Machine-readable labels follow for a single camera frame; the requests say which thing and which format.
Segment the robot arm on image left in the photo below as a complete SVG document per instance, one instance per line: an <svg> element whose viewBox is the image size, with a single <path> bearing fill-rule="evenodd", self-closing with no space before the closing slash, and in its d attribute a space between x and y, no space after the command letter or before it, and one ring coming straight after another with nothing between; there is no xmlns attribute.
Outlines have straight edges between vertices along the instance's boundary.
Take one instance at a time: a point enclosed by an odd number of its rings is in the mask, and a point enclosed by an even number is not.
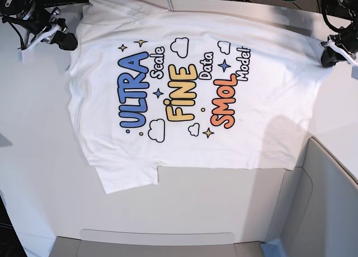
<svg viewBox="0 0 358 257"><path fill-rule="evenodd" d="M38 43L56 44L61 50L74 51L78 41L60 14L58 7L47 11L40 0L1 0L2 22L18 34L22 52Z"/></svg>

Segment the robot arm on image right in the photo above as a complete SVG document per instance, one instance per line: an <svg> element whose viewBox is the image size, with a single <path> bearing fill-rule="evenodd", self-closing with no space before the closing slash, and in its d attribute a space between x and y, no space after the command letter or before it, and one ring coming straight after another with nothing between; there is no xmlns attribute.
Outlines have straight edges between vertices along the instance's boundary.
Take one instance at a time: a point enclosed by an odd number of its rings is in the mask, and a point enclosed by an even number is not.
<svg viewBox="0 0 358 257"><path fill-rule="evenodd" d="M321 14L324 23L335 32L326 41L321 42L324 51L321 65L325 68L333 67L338 62L347 62L356 67L357 54L357 0L321 0ZM350 24L346 27L335 27L328 16L347 19Z"/></svg>

